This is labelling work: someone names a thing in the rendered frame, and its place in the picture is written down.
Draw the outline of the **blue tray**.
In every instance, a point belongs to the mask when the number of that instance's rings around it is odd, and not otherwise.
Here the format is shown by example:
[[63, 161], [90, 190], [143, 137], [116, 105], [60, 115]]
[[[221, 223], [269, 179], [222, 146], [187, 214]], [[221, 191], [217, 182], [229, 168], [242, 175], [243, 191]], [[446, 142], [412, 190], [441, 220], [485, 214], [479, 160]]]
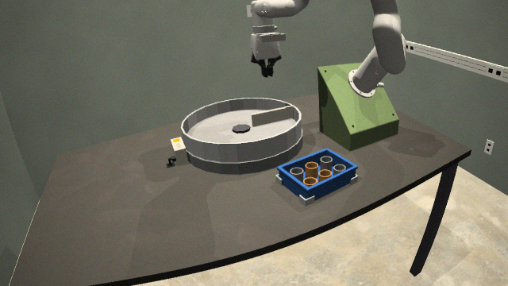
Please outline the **blue tray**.
[[[332, 177], [318, 183], [317, 176], [317, 183], [313, 186], [307, 187], [305, 184], [290, 174], [290, 170], [292, 168], [299, 167], [303, 169], [303, 179], [305, 179], [305, 164], [308, 162], [317, 163], [319, 173], [320, 159], [325, 156], [333, 158], [331, 171]], [[336, 164], [344, 165], [347, 170], [333, 176], [333, 166]], [[315, 196], [314, 201], [342, 188], [347, 184], [350, 184], [350, 179], [356, 175], [356, 169], [358, 169], [357, 165], [353, 164], [349, 160], [346, 160], [328, 148], [277, 167], [277, 170], [279, 171], [279, 178], [282, 180], [283, 186], [293, 192], [296, 196], [299, 197], [299, 195], [301, 195], [304, 199]]]

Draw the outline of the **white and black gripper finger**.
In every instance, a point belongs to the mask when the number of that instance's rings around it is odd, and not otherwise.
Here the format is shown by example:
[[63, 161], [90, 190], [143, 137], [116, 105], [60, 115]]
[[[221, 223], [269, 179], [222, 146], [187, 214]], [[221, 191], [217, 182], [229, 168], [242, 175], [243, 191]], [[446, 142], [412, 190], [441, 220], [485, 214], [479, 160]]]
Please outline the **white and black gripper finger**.
[[272, 77], [273, 75], [273, 66], [275, 64], [275, 62], [277, 60], [280, 60], [281, 59], [281, 56], [279, 57], [276, 57], [276, 58], [271, 58], [271, 59], [268, 59], [268, 66], [267, 66], [267, 75], [269, 75], [270, 77]]
[[261, 66], [262, 75], [264, 77], [266, 77], [266, 78], [268, 77], [268, 75], [267, 75], [267, 67], [265, 65], [265, 60], [256, 60], [255, 57], [254, 57], [254, 54], [252, 54], [251, 62], [260, 65]]

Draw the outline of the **bronze bushing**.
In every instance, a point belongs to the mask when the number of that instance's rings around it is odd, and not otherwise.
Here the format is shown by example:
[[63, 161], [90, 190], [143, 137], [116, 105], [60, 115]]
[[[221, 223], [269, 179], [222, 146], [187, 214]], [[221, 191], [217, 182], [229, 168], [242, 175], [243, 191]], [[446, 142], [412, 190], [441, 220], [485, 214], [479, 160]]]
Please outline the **bronze bushing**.
[[317, 179], [318, 177], [318, 164], [315, 162], [309, 162], [306, 164], [306, 178], [313, 177]]
[[322, 182], [323, 180], [328, 179], [331, 176], [332, 176], [332, 173], [330, 170], [321, 170], [318, 173], [318, 183]]
[[307, 187], [310, 187], [310, 186], [313, 186], [317, 183], [317, 180], [313, 177], [308, 177], [308, 178], [305, 178], [303, 180], [303, 183], [307, 186]]

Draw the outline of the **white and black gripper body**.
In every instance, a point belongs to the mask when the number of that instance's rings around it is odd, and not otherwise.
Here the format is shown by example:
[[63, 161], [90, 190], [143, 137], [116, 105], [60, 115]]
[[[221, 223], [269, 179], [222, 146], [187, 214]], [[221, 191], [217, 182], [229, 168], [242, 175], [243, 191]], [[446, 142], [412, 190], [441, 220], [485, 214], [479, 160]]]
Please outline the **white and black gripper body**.
[[252, 53], [256, 60], [264, 60], [271, 59], [280, 56], [279, 42], [264, 42], [260, 43], [258, 38], [258, 33], [253, 33], [251, 35], [251, 57]]

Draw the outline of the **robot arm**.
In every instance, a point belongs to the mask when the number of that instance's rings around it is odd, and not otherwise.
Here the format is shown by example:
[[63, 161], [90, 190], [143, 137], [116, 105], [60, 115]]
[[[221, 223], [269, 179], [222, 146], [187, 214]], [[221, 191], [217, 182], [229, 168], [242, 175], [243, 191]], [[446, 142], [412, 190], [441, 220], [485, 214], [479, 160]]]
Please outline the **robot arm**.
[[[273, 33], [273, 18], [292, 17], [310, 0], [258, 0], [251, 3], [253, 32], [259, 42], [285, 41], [286, 34]], [[406, 40], [396, 0], [370, 0], [374, 12], [372, 35], [375, 47], [357, 70], [348, 74], [350, 87], [361, 97], [370, 98], [387, 74], [397, 75], [406, 66]]]

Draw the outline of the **grey metal bushing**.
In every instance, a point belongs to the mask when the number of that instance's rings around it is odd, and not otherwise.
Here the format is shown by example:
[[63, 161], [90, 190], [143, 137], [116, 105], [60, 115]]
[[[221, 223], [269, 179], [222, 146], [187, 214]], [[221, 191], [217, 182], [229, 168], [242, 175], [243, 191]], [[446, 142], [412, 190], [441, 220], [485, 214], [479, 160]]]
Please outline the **grey metal bushing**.
[[292, 168], [290, 170], [290, 174], [303, 183], [303, 169], [302, 168]]
[[332, 171], [333, 159], [331, 157], [322, 157], [320, 159], [320, 171], [323, 169]]
[[335, 176], [337, 173], [343, 172], [346, 170], [346, 167], [342, 164], [337, 164], [333, 167], [333, 175]]

